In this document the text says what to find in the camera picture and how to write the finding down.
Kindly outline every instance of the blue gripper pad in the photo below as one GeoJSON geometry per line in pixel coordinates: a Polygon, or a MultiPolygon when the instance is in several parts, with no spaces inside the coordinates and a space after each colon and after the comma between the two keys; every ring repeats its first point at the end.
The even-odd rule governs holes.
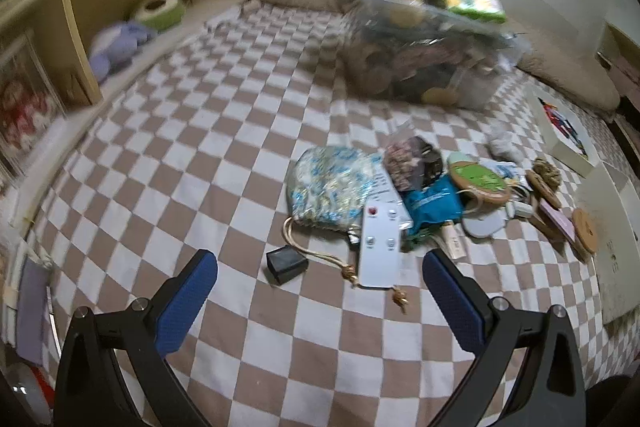
{"type": "Polygon", "coordinates": [[[158,317],[156,349],[162,358],[180,349],[217,278],[218,261],[207,251],[158,317]]]}
{"type": "Polygon", "coordinates": [[[422,260],[422,277],[460,347],[478,355],[484,347],[482,317],[433,251],[422,260]]]}

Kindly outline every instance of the white box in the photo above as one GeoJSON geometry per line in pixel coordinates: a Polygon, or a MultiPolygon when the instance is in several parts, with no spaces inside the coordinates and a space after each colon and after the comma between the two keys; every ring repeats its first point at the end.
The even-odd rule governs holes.
{"type": "Polygon", "coordinates": [[[605,162],[582,181],[576,197],[598,234],[593,263],[607,324],[640,304],[640,198],[629,178],[605,162]]]}
{"type": "Polygon", "coordinates": [[[536,118],[536,122],[538,122],[540,134],[545,142],[546,152],[554,158],[559,159],[562,163],[580,174],[580,176],[587,176],[589,172],[600,163],[600,157],[593,146],[591,138],[589,138],[587,130],[580,123],[578,117],[575,116],[571,109],[552,97],[548,92],[533,85],[527,87],[527,102],[529,102],[533,116],[536,118]],[[587,158],[580,154],[578,148],[571,140],[565,138],[546,117],[545,109],[539,100],[540,98],[546,103],[555,105],[562,116],[573,126],[587,153],[587,158]]]}

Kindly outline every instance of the bed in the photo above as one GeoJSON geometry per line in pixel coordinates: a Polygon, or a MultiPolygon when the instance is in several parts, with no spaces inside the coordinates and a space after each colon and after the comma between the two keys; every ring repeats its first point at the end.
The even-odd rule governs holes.
{"type": "MultiPolygon", "coordinates": [[[[151,296],[197,248],[217,254],[218,281],[182,348],[167,358],[212,425],[425,426],[472,363],[422,281],[425,248],[403,257],[406,315],[390,295],[352,288],[321,261],[281,287],[269,284],[264,255],[284,244],[285,175],[309,147],[377,152],[409,120],[445,155],[485,157],[486,133],[498,120],[528,163],[543,155],[524,97],[533,82],[571,107],[601,158],[640,187],[601,119],[519,71],[483,113],[359,97],[344,79],[340,23],[331,12],[262,4],[191,36],[95,120],[31,230],[56,265],[61,338],[76,307],[122,309],[151,296]]],[[[561,170],[562,204],[572,206],[579,176],[545,157],[561,170]]],[[[295,234],[314,250],[351,255],[338,234],[295,234]]],[[[566,307],[587,386],[632,362],[640,313],[602,324],[592,264],[569,248],[555,251],[516,220],[491,242],[464,241],[468,255],[457,266],[488,295],[527,310],[566,307]]],[[[50,335],[44,351],[53,376],[50,335]]],[[[514,354],[484,425],[497,419],[523,354],[514,354]]],[[[153,422],[129,362],[118,356],[136,405],[153,422]]]]}

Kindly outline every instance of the green tape roll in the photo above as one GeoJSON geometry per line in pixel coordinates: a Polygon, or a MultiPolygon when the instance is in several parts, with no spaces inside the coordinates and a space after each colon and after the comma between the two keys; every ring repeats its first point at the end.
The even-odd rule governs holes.
{"type": "Polygon", "coordinates": [[[131,18],[162,32],[178,24],[185,12],[183,0],[145,0],[134,10],[131,18]]]}

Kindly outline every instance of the screw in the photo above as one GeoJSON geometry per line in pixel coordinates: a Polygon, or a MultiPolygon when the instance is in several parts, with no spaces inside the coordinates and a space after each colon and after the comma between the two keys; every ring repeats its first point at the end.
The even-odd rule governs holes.
{"type": "Polygon", "coordinates": [[[147,306],[149,306],[149,299],[145,297],[140,297],[131,303],[131,308],[135,312],[143,312],[147,306]]]}
{"type": "Polygon", "coordinates": [[[74,311],[74,317],[76,319],[84,319],[89,313],[89,308],[86,306],[80,306],[76,311],[74,311]]]}
{"type": "Polygon", "coordinates": [[[504,297],[494,297],[491,300],[491,304],[494,305],[495,309],[501,312],[509,308],[509,301],[504,297]]]}
{"type": "Polygon", "coordinates": [[[564,309],[564,306],[561,306],[560,304],[554,304],[551,306],[551,311],[553,311],[554,315],[560,319],[564,319],[566,317],[566,310],[564,309]]]}

